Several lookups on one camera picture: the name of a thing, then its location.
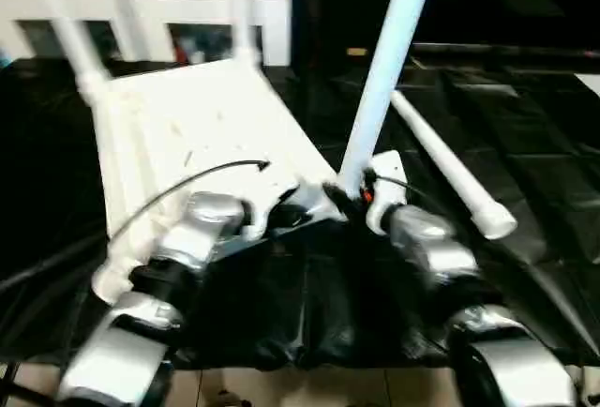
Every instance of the black tarp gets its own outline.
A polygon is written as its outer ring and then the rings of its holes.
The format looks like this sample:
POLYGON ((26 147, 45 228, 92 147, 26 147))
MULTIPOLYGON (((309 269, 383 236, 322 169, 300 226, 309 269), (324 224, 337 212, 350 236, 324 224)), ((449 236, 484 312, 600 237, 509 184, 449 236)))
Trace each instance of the black tarp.
MULTIPOLYGON (((122 75, 164 66, 119 64, 122 75)), ((266 75, 338 168, 360 99, 351 77, 266 75)), ((402 89, 519 221, 483 240, 400 118, 389 112, 378 151, 401 152, 412 184, 442 200, 486 275, 565 362, 598 364, 600 99, 575 76, 407 69, 402 89)), ((0 279, 70 257, 4 290, 3 360, 61 362, 101 316, 89 278, 105 252, 91 112, 65 62, 0 71, 5 213, 0 279)), ((435 206, 425 200, 430 210, 435 206)), ((181 353, 182 367, 350 368, 442 365, 436 330, 405 257, 360 225, 315 224, 211 268, 181 353)))

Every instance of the black cable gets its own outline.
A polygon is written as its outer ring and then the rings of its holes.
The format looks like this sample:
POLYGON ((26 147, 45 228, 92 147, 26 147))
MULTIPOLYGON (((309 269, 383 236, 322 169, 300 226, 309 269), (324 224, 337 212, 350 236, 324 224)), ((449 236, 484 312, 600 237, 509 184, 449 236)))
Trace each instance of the black cable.
POLYGON ((367 171, 366 176, 367 177, 372 176, 372 177, 380 179, 380 180, 385 180, 386 182, 391 182, 393 184, 396 184, 398 186, 401 186, 409 191, 412 191, 412 192, 418 194, 426 201, 429 201, 431 206, 435 207, 438 210, 438 213, 443 213, 446 210, 445 208, 443 208, 442 203, 438 199, 435 198, 435 196, 423 191, 422 189, 420 189, 418 187, 415 187, 412 184, 409 184, 408 182, 403 182, 401 180, 395 179, 394 177, 386 177, 384 175, 378 175, 377 173, 375 173, 372 170, 367 171))
POLYGON ((15 285, 20 284, 25 280, 29 280, 35 276, 38 276, 41 273, 49 271, 59 264, 63 264, 71 259, 73 256, 78 255, 80 252, 90 248, 92 245, 95 245, 100 240, 106 239, 106 233, 104 231, 91 234, 85 236, 79 241, 68 245, 65 249, 61 249, 59 252, 51 255, 47 259, 42 260, 39 263, 35 263, 21 271, 17 274, 13 274, 12 276, 0 281, 0 293, 5 292, 9 288, 14 287, 15 285))
POLYGON ((387 407, 392 407, 394 402, 392 401, 392 391, 390 390, 390 382, 387 376, 387 369, 383 370, 383 381, 385 382, 385 396, 387 397, 387 407))
POLYGON ((9 363, 4 371, 4 376, 0 378, 0 407, 7 406, 8 398, 10 398, 8 388, 14 384, 17 372, 19 372, 19 363, 9 363))
POLYGON ((270 163, 271 162, 267 161, 267 160, 236 160, 236 161, 230 161, 229 163, 224 163, 222 165, 214 166, 213 168, 209 168, 208 170, 204 170, 199 173, 195 173, 189 177, 186 177, 185 179, 182 179, 181 181, 177 182, 175 185, 171 186, 170 188, 167 188, 164 191, 160 192, 158 195, 156 195, 154 198, 152 198, 150 201, 148 201, 146 204, 144 204, 141 208, 139 208, 114 233, 114 235, 111 238, 110 243, 114 243, 117 239, 119 239, 121 237, 121 235, 123 235, 129 229, 129 227, 131 227, 131 225, 141 215, 143 215, 146 211, 148 211, 150 208, 152 208, 155 204, 160 202, 163 198, 170 195, 171 193, 173 193, 173 192, 179 190, 180 188, 184 187, 185 185, 193 182, 194 180, 200 179, 201 177, 209 175, 210 173, 216 173, 218 171, 226 170, 228 168, 232 168, 235 166, 256 165, 259 167, 259 170, 262 171, 264 168, 269 166, 270 163))

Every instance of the white cabinet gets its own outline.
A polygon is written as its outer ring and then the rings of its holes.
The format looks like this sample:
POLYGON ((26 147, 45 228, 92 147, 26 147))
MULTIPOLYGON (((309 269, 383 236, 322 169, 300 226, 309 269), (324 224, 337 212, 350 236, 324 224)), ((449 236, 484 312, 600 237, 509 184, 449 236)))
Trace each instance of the white cabinet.
MULTIPOLYGON (((0 45, 11 58, 37 54, 39 46, 32 42, 31 30, 39 34, 44 25, 28 22, 48 20, 50 14, 42 1, 0 0, 0 45)), ((110 26, 105 40, 113 40, 118 54, 127 61, 181 60, 182 50, 176 49, 171 24, 207 26, 188 29, 197 30, 199 35, 188 38, 187 43, 196 41, 202 47, 199 42, 206 41, 206 36, 228 35, 223 26, 231 24, 232 16, 230 0, 67 0, 67 6, 70 15, 88 22, 88 27, 100 30, 110 26), (210 25, 218 27, 213 30, 210 25)), ((263 62, 267 66, 288 65, 291 0, 252 0, 251 9, 263 62)))

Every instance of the black wire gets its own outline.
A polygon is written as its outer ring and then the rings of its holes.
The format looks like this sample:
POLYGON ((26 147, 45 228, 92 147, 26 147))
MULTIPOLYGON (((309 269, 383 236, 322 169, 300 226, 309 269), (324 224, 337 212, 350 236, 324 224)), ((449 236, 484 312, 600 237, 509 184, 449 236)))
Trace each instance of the black wire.
POLYGON ((5 292, 9 288, 18 285, 21 282, 38 276, 41 273, 45 273, 46 271, 55 268, 59 264, 67 262, 80 252, 88 249, 91 245, 95 245, 100 240, 105 239, 106 233, 104 231, 85 236, 81 240, 70 244, 65 249, 61 249, 59 252, 56 252, 41 262, 35 263, 24 270, 19 271, 17 274, 13 274, 12 276, 0 281, 0 293, 5 292))
POLYGON ((401 180, 395 179, 393 177, 386 177, 384 175, 378 175, 376 173, 373 175, 380 180, 385 180, 386 182, 391 182, 393 184, 399 185, 407 190, 410 190, 410 191, 418 194, 419 196, 423 197, 423 199, 425 199, 426 201, 429 201, 431 206, 435 207, 438 210, 438 213, 443 213, 445 211, 445 208, 443 208, 442 203, 438 199, 436 199, 431 194, 426 193, 425 191, 421 190, 420 188, 415 187, 414 185, 411 185, 408 182, 403 182, 401 180))
POLYGON ((387 406, 392 407, 394 403, 392 401, 392 392, 390 390, 390 382, 387 376, 387 369, 383 370, 383 380, 385 381, 385 395, 387 397, 387 406))
POLYGON ((229 163, 224 163, 222 165, 214 166, 213 168, 209 168, 208 170, 204 170, 199 173, 195 173, 189 177, 186 177, 185 179, 182 179, 181 181, 177 182, 175 185, 171 186, 170 188, 167 188, 164 191, 160 192, 158 195, 156 195, 154 198, 152 198, 150 201, 148 201, 146 204, 144 204, 141 208, 139 208, 114 233, 114 235, 111 238, 110 243, 113 244, 116 240, 118 240, 141 215, 143 215, 146 211, 148 211, 150 208, 152 208, 154 205, 156 205, 158 202, 160 202, 163 198, 165 198, 166 196, 170 195, 171 193, 179 190, 180 188, 184 187, 185 185, 193 182, 194 180, 200 179, 201 177, 209 175, 210 173, 216 173, 218 171, 226 170, 228 168, 232 168, 235 166, 256 165, 259 167, 259 170, 262 171, 264 168, 269 166, 270 163, 271 162, 269 162, 267 160, 236 160, 236 161, 230 161, 229 163))

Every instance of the white cap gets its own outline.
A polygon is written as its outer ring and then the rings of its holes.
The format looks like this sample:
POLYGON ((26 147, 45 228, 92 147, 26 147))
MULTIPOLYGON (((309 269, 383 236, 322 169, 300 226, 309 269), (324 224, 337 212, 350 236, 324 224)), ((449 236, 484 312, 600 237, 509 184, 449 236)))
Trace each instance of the white cap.
POLYGON ((501 203, 488 203, 472 215, 471 221, 488 240, 503 238, 517 228, 517 220, 501 203))

